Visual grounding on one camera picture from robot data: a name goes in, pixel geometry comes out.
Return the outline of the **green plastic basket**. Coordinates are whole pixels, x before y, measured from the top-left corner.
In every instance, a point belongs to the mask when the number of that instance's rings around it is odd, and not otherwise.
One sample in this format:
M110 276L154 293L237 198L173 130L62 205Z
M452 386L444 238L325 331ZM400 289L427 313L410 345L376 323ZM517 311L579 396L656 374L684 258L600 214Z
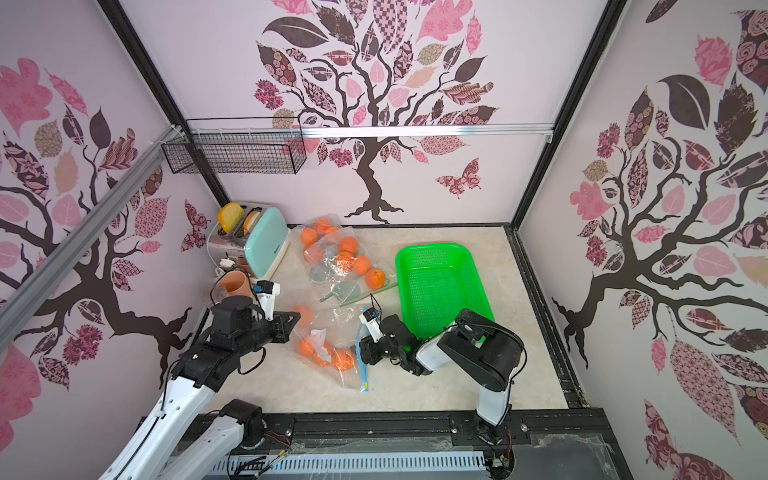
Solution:
M402 321L431 339L470 309L492 320L491 306L471 252L457 243L407 246L395 258Z

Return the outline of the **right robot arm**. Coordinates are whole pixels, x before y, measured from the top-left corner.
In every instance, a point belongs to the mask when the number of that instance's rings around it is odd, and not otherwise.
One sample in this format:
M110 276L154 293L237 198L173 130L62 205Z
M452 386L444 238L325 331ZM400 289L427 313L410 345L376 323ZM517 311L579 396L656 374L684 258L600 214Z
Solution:
M360 315L367 334L352 347L357 360L374 366L384 359L414 376L453 364L479 387L475 415L497 428L510 410L511 388L527 364L523 340L511 330L470 309L429 339L419 339L397 315L382 317L369 308Z

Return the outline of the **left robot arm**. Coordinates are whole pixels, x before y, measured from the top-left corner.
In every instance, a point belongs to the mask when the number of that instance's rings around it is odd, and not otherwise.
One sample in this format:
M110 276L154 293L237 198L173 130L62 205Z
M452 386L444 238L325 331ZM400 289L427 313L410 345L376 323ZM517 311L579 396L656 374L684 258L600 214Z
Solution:
M242 358L270 343L285 344L301 320L295 311L276 311L274 295L226 297L212 306L209 332L184 352L170 371L158 401L103 479L202 479L233 449L263 442L260 407L232 400L207 429L177 457L176 447L199 413Z

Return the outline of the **blue-zip clear bag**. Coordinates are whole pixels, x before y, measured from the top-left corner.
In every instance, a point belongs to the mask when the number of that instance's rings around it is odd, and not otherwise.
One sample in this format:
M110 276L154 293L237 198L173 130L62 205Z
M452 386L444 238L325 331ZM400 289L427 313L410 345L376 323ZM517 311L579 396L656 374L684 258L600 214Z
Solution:
M367 334L360 321L367 307L316 310L296 304L292 310L300 315L289 342L292 353L342 388L367 392L367 368L358 354L363 336Z

